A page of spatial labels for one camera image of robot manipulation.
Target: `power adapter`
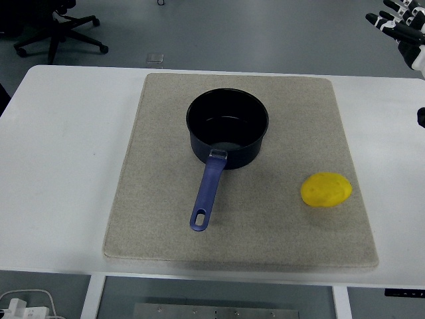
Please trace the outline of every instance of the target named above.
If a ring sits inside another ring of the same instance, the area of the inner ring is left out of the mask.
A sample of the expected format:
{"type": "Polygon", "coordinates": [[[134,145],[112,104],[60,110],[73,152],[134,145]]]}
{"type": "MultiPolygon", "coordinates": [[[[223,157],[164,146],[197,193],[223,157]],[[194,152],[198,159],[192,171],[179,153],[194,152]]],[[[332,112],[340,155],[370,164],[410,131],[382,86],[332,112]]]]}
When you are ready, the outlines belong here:
{"type": "Polygon", "coordinates": [[[8,309],[4,309],[3,319],[46,319],[49,309],[47,307],[29,307],[24,300],[13,298],[8,309]]]}

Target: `chair base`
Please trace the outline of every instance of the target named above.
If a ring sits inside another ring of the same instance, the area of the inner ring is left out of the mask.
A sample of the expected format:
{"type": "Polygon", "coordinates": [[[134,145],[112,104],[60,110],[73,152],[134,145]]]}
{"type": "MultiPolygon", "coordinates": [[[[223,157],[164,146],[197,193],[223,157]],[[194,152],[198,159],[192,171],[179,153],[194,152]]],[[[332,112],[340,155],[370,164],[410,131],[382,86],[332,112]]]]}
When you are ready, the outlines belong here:
{"type": "Polygon", "coordinates": [[[69,21],[59,23],[57,19],[53,19],[48,27],[38,31],[28,39],[15,43],[13,47],[15,48],[17,54],[21,57],[25,57],[27,56],[27,52],[23,48],[24,46],[47,38],[51,38],[48,50],[47,63],[53,64],[54,56],[56,55],[59,42],[64,42],[66,37],[89,43],[91,45],[96,45],[99,47],[101,53],[108,53],[109,48],[102,42],[72,30],[75,27],[89,22],[92,22],[95,27],[100,25],[99,19],[97,19],[94,15],[78,19],[66,16],[64,18],[68,19],[69,21]]]}

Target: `beige mat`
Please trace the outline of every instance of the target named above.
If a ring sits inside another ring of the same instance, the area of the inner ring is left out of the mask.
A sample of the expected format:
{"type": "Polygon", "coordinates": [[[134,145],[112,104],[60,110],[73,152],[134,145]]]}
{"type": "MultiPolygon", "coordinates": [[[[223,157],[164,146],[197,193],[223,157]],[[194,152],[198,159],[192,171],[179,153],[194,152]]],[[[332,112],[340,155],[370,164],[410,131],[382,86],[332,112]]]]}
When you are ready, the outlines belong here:
{"type": "Polygon", "coordinates": [[[104,254],[195,268],[373,268],[378,257],[330,81],[308,77],[150,74],[116,191],[104,254]],[[185,115],[213,88],[245,90],[270,117],[258,157],[225,171],[206,231],[189,226],[204,164],[185,115]],[[311,208],[299,193],[319,171],[343,174],[353,194],[311,208]]]}

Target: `black saucepan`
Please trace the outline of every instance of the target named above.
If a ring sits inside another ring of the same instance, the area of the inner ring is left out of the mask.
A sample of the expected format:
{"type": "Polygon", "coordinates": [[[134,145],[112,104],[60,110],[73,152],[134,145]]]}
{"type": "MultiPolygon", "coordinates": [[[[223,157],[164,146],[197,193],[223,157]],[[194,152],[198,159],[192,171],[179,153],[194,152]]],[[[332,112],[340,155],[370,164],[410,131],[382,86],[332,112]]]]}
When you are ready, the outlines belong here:
{"type": "Polygon", "coordinates": [[[190,220],[193,230],[204,231],[222,171],[245,166],[257,156],[268,113],[261,101],[247,92],[217,88],[191,103],[186,123],[192,150],[206,164],[190,220]]]}

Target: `white cable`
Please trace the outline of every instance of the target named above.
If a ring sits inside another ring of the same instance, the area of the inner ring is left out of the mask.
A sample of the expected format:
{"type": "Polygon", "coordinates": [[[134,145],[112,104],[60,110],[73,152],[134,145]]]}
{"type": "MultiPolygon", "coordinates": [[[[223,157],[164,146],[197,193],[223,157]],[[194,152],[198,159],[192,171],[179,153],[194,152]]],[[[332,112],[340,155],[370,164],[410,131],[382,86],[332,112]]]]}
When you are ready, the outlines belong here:
{"type": "Polygon", "coordinates": [[[7,294],[14,294],[16,292],[43,292],[45,294],[47,294],[47,296],[50,298],[50,303],[52,304],[52,311],[53,311],[53,316],[47,316],[47,318],[57,318],[57,319],[65,319],[64,317],[58,316],[56,315],[56,309],[54,308],[54,303],[53,303],[53,298],[52,295],[50,294],[49,291],[47,290],[43,290],[43,289],[21,289],[21,290],[10,290],[5,292],[4,294],[2,294],[0,296],[0,300],[6,296],[7,294]]]}

